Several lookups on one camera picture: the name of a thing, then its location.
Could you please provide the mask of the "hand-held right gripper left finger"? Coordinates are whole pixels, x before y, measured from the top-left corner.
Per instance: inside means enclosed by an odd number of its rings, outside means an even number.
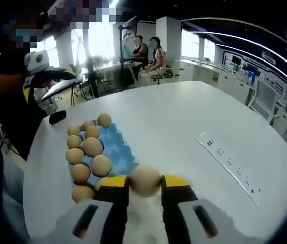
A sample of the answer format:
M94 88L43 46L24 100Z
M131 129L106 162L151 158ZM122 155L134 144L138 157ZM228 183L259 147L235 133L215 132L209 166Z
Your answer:
M94 199L83 199L61 215L53 230L31 243L122 243L129 205L129 177L104 180Z

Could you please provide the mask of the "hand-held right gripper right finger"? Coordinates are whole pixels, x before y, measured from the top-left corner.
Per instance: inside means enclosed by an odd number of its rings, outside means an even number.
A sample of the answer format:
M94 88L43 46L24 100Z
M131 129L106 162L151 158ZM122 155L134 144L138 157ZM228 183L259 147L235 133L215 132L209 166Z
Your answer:
M263 243L238 231L233 219L212 202L198 199L183 178L161 177L161 201L169 243Z

